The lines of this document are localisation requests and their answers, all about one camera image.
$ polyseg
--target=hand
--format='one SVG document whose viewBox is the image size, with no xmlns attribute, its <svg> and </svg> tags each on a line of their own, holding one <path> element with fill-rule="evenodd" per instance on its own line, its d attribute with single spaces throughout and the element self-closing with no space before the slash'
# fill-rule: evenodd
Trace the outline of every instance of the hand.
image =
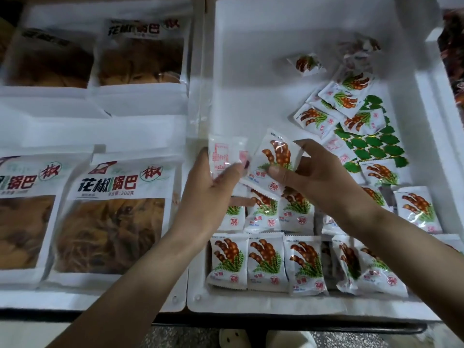
<svg viewBox="0 0 464 348">
<path fill-rule="evenodd" d="M 271 165 L 268 173 L 273 179 L 303 194 L 340 224 L 380 208 L 357 185 L 336 155 L 312 139 L 297 140 L 296 143 L 310 157 L 302 157 L 296 173 Z"/>
<path fill-rule="evenodd" d="M 219 228 L 227 208 L 252 206 L 249 198 L 233 197 L 233 189 L 245 170 L 241 163 L 231 165 L 213 181 L 209 171 L 208 149 L 203 148 L 190 170 L 179 210 L 166 236 L 188 244 L 196 253 Z"/>
</svg>

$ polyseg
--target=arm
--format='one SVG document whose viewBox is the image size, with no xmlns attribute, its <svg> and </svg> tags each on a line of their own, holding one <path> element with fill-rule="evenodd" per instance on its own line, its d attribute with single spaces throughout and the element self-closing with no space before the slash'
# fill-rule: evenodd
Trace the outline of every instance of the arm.
<svg viewBox="0 0 464 348">
<path fill-rule="evenodd" d="M 464 339 L 464 256 L 380 207 L 338 158 L 313 140 L 297 173 L 272 166 L 269 175 L 302 193 L 377 254 L 461 339 Z"/>
<path fill-rule="evenodd" d="M 138 346 L 172 287 L 221 224 L 242 172 L 234 164 L 213 181 L 203 149 L 171 229 L 48 348 Z"/>
</svg>

